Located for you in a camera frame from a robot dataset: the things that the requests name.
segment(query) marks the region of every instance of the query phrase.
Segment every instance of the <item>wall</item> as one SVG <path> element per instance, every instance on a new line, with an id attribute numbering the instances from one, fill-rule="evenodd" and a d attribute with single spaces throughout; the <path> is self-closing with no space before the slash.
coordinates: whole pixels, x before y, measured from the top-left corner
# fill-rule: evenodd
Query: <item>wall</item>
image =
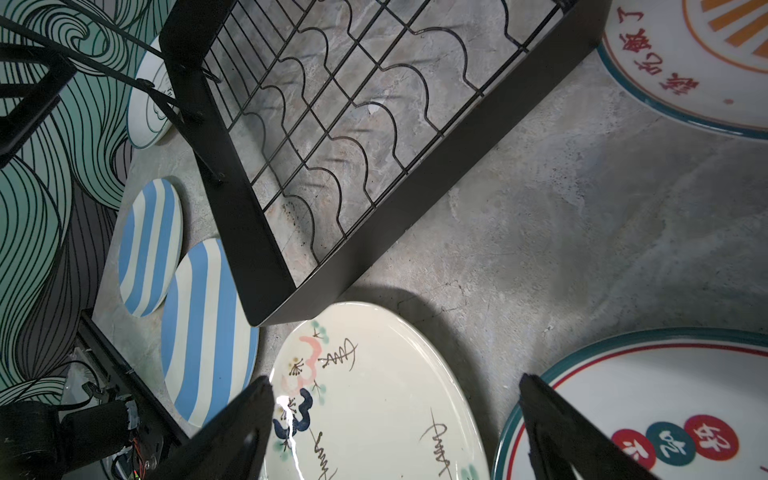
<path id="1" fill-rule="evenodd" d="M 77 0 L 151 42 L 173 0 Z M 133 75 L 144 50 L 54 0 L 0 0 L 5 17 Z M 0 30 L 0 41 L 28 43 Z M 130 88 L 77 65 L 61 102 L 0 170 L 0 405 L 58 402 L 56 370 L 71 349 L 80 310 L 94 305 L 131 146 Z M 39 65 L 0 64 L 0 81 L 34 82 Z M 0 103 L 0 114 L 16 99 Z"/>

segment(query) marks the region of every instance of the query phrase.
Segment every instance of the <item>hand-painted plate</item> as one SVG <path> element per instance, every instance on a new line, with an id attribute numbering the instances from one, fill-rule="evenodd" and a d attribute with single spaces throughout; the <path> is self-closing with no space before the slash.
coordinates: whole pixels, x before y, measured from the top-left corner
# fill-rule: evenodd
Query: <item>hand-painted plate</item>
<path id="1" fill-rule="evenodd" d="M 302 323 L 270 381 L 277 405 L 262 478 L 489 478 L 453 374 L 382 307 L 337 303 Z"/>
<path id="2" fill-rule="evenodd" d="M 163 302 L 181 254 L 179 194 L 164 178 L 139 192 L 120 241 L 120 295 L 128 312 L 147 316 Z"/>
<path id="3" fill-rule="evenodd" d="M 160 37 L 154 39 L 152 47 L 160 50 Z M 136 78 L 149 80 L 156 90 L 169 97 L 174 96 L 165 63 L 149 51 L 145 52 L 141 59 Z M 171 123 L 163 111 L 149 98 L 149 95 L 137 88 L 131 89 L 131 96 L 128 98 L 127 129 L 128 140 L 134 147 L 141 149 L 154 145 L 165 135 L 170 126 Z"/>
<path id="4" fill-rule="evenodd" d="M 595 343 L 542 375 L 624 452 L 659 478 L 768 478 L 768 337 L 660 329 Z M 494 480 L 532 480 L 519 406 Z"/>
<path id="5" fill-rule="evenodd" d="M 179 263 L 163 311 L 161 360 L 176 410 L 201 427 L 250 381 L 259 329 L 248 324 L 221 240 Z"/>
<path id="6" fill-rule="evenodd" d="M 659 113 L 768 140 L 765 0 L 614 0 L 598 51 L 618 83 Z"/>

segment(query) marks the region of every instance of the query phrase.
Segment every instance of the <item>plate with chinese characters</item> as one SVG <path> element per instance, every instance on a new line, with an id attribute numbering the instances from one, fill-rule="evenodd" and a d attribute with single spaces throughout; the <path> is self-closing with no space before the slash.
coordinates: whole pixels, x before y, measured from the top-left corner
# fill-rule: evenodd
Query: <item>plate with chinese characters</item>
<path id="1" fill-rule="evenodd" d="M 768 478 L 768 336 L 728 329 L 628 333 L 567 356 L 542 379 L 659 478 Z M 519 406 L 494 480 L 533 480 Z"/>
<path id="2" fill-rule="evenodd" d="M 598 51 L 659 113 L 768 140 L 767 0 L 614 0 Z"/>
<path id="3" fill-rule="evenodd" d="M 301 323 L 270 381 L 276 408 L 261 478 L 490 478 L 450 369 L 380 306 L 337 303 Z"/>
<path id="4" fill-rule="evenodd" d="M 160 37 L 154 39 L 152 48 L 160 50 Z M 165 62 L 150 51 L 144 53 L 139 68 L 136 70 L 136 78 L 149 80 L 158 90 L 169 97 L 174 96 L 174 89 L 170 85 L 168 71 Z M 146 92 L 138 88 L 131 89 L 128 98 L 127 129 L 128 140 L 134 147 L 141 149 L 154 145 L 170 129 L 171 123 L 163 111 L 149 98 Z"/>

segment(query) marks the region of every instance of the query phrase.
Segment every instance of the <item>black calligraphy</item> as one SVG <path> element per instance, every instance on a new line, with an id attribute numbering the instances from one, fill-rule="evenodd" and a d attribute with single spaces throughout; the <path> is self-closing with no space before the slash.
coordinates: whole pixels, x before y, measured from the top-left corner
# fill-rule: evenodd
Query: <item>black calligraphy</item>
<path id="1" fill-rule="evenodd" d="M 437 423 L 435 421 L 435 414 L 432 409 L 429 409 L 429 413 L 432 415 L 432 424 L 422 433 L 419 437 L 419 441 L 424 438 L 424 435 L 433 432 L 432 441 L 435 443 L 435 451 L 432 454 L 435 456 L 435 461 L 442 464 L 442 470 L 437 474 L 438 477 L 442 476 L 444 472 L 448 472 L 448 478 L 453 480 L 451 476 L 451 461 L 445 457 L 445 447 L 442 444 L 442 436 L 448 431 L 448 426 L 445 423 Z"/>
<path id="2" fill-rule="evenodd" d="M 344 363 L 349 361 L 349 356 L 352 356 L 352 365 L 349 366 L 349 371 L 355 366 L 357 345 L 354 345 L 350 339 L 344 339 L 344 343 L 339 347 L 339 352 L 331 352 L 326 355 L 326 358 L 319 358 L 318 361 L 323 363 L 323 368 L 326 368 L 330 363 L 336 365 L 337 363 Z"/>
<path id="3" fill-rule="evenodd" d="M 315 434 L 312 433 L 312 430 L 310 429 L 310 434 L 312 435 L 312 440 L 315 441 L 315 453 L 317 454 L 317 459 L 320 460 L 320 476 L 317 477 L 317 480 L 331 480 L 339 469 L 337 468 L 331 475 L 328 475 L 329 468 L 328 459 L 326 458 L 326 450 L 320 447 L 320 439 L 323 437 L 323 433 L 319 432 L 317 438 L 315 438 Z"/>

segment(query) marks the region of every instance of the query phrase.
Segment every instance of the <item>wire grid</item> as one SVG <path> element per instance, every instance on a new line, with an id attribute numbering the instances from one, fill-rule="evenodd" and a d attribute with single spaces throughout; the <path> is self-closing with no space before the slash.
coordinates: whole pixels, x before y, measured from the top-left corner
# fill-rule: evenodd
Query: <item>wire grid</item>
<path id="1" fill-rule="evenodd" d="M 296 284 L 560 16 L 547 0 L 237 0 L 205 66 Z"/>

